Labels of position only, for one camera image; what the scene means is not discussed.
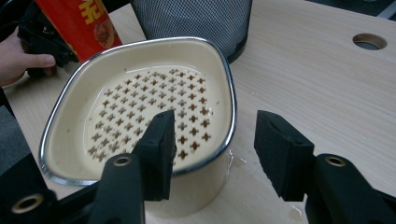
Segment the light wood desk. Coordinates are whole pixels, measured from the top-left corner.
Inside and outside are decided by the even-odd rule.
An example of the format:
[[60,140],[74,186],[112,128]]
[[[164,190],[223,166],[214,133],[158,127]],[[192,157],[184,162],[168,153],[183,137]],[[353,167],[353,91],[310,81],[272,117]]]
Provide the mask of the light wood desk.
[[[144,39],[130,6],[111,18],[123,43]],[[361,49],[352,38],[362,33],[388,45]],[[77,66],[5,88],[36,157],[50,111]],[[253,148],[259,109],[290,122],[316,145],[316,155],[351,160],[374,188],[396,196],[396,22],[303,0],[254,0],[247,47],[231,69],[238,118],[227,184],[196,214],[166,220],[147,214],[147,223],[306,223],[304,204],[278,199],[259,164]],[[48,185],[60,198],[78,189]]]

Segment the red can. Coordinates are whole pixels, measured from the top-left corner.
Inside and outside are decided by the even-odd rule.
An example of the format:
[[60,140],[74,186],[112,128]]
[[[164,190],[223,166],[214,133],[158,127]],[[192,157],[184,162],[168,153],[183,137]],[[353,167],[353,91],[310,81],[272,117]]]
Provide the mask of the red can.
[[62,39],[83,63],[121,45],[102,0],[35,0]]

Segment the wire mesh trash can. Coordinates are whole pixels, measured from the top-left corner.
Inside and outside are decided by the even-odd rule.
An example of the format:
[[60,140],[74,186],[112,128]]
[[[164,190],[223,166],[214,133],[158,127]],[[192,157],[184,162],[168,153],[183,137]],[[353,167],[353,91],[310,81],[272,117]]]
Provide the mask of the wire mesh trash can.
[[229,63],[248,40],[252,0],[130,0],[146,39],[197,36],[216,44]]

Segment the perforated tray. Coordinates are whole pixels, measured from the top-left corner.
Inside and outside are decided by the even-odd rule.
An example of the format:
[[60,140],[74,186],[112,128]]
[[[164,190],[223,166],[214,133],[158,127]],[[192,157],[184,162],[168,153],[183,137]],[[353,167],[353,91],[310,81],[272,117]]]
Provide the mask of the perforated tray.
[[175,110],[174,175],[214,160],[229,144],[236,104],[219,49],[193,37],[105,51],[67,82],[40,145],[43,171],[62,184],[91,184],[105,161],[131,152],[150,119]]

